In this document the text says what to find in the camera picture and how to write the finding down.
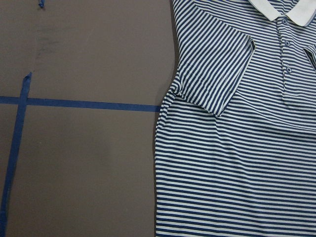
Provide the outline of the blue white striped polo shirt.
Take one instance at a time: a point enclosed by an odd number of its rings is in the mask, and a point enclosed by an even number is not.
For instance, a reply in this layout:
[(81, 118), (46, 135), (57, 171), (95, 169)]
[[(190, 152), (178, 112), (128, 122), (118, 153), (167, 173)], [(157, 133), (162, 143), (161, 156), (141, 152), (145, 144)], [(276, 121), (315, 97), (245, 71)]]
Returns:
[(316, 234), (316, 3), (174, 0), (158, 237)]

